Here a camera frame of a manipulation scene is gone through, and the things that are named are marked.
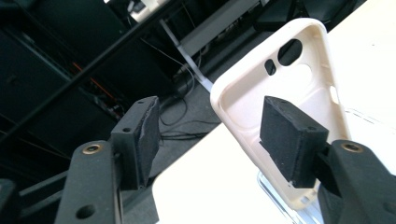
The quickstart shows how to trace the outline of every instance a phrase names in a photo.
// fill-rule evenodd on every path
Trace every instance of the black metal bracket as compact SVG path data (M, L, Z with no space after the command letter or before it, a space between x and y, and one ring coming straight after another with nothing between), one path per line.
M373 151L356 142L326 143L328 131L288 101L265 96L261 140L295 188L321 184L323 220L396 223L396 179Z
M0 180L0 223L122 223L123 189L142 189L159 149L158 97L137 101L108 141L78 147L69 170L17 192Z

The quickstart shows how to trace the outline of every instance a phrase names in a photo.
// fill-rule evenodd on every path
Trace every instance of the cable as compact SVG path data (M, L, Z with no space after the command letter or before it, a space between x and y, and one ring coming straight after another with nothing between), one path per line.
M193 139L201 139L205 137L210 132L204 133L185 133L185 132L171 132L171 133L178 133L178 134L162 134L162 140L193 140Z
M192 87L190 88L190 90L184 95L185 97L190 95L192 93L192 91L195 88L195 77L194 74L192 73L192 71L183 63L179 62L178 60L176 60L175 58L171 57L170 55L168 55L167 53L163 52L162 50L158 49L157 47L151 45L148 41L146 41L143 38L140 38L143 43L147 44L148 46L150 46L151 48L159 51L161 54L163 54L165 57L169 58L170 60L174 61L175 63L179 64L182 68L185 68L191 75L191 79L192 79Z
M175 128L178 128L180 126L187 125L187 124L190 124L190 123L195 123L195 122L209 124L209 125L211 125L211 124L219 125L220 124L220 122L218 122L218 121L204 121L204 120L194 119L194 120L189 120L189 121L186 121L186 122L183 122L183 123L179 123L178 125L173 126L171 129L168 129L168 130L164 131L164 133L167 133L168 131L172 131Z
M9 119L7 116L5 116L4 114L1 114L0 113L0 116L3 118L3 119L6 119L8 122L10 122L10 123L12 123L13 125L16 125L16 123L12 120L12 119ZM0 130L0 133L2 133L2 134L7 134L7 132L5 132L5 131L2 131L2 130ZM44 148L44 147L41 147L41 146L39 146L39 145L37 145L37 144L35 144L35 143L32 143L32 142L30 142L30 141L27 141L27 140L25 140L25 139L23 139L23 138L19 138L22 142L24 142L24 143L26 143L26 144L29 144L29 145L31 145L31 146L33 146L33 147L37 147L37 148L39 148L39 149L41 149L41 150L43 150L43 151L46 151L46 152L48 152L48 153L51 153L51 154L53 154L53 155L56 155L56 156L59 156L59 157L62 157L62 158L66 158L66 159L69 159L70 160L70 158L69 157L67 157L66 155L64 155L64 153L62 152L62 151L60 151L60 150L58 150L58 149L56 149L56 148L54 148L54 150L56 151L56 153L55 152L53 152L53 151L51 151L51 150L49 150L49 149L46 149L46 148Z
M179 121L181 121L184 118L184 116L186 116L189 107L188 107L187 102L184 98L181 98L181 100L184 103L184 111L178 119L174 120L173 122L167 123L167 122L163 121L163 118L161 117L161 113L160 113L159 117L160 117L160 121L163 125L173 126L173 125L177 124Z
M171 129L164 131L161 133L161 139L162 140L193 140L193 139L200 139L205 137L209 132L201 132L201 133L187 133L187 132L182 132L182 131L174 131L175 128L180 127L182 125L186 125L189 123L194 123L194 122L200 122L200 123L205 123L205 124L220 124L220 122L217 121L203 121L203 120L190 120L184 123L180 123Z
M195 29L196 25L195 25L195 22L192 20L190 12L187 10L186 5L184 5L184 2L182 2L181 4L183 5L184 10L186 11L187 17L189 17L189 19L190 19L192 27ZM198 56L198 63L197 63L198 68L201 67L202 56L203 56L202 50L199 49L199 56Z

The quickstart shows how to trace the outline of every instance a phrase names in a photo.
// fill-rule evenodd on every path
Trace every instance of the black cable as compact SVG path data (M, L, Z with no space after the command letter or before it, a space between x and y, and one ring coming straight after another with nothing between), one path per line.
M163 118L161 117L161 113L160 113L160 121L161 121L161 123L163 124L163 125L165 125L165 126L173 126L173 125L175 125L175 124L177 124L178 122L180 122L185 116L186 116L186 114L187 114L187 111L189 110L189 106L187 105L187 102L186 102L186 100L184 99L184 98L180 98L181 99L181 101L184 103L184 111L183 111L183 113L181 114L181 116L178 118L178 119L176 119L176 120L174 120L174 121L172 121L172 122L165 122L165 121L163 121Z

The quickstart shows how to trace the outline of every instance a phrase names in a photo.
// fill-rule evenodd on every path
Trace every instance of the white surface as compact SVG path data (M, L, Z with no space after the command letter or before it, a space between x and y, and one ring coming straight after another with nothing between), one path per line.
M283 66L277 53L292 39L301 41L303 50L295 62ZM267 95L290 101L330 131L329 142L348 139L344 110L332 99L336 84L328 48L322 23L312 19L291 21L221 75L210 94L219 118L293 209L309 205L307 200L314 201L317 190L294 188L260 144L262 105ZM269 60L276 66L271 76L264 69Z
M352 140L369 147L396 175L396 1L370 0L329 35L339 97Z
M156 179L161 223L287 223L259 186L258 172L220 124Z
M394 0L369 0L329 35L340 100L365 113L346 113L352 139L370 147L393 171L396 138L390 127L396 122L396 90L390 74L396 53L395 11ZM257 172L220 125L154 183L161 224L284 223L276 206L260 190Z

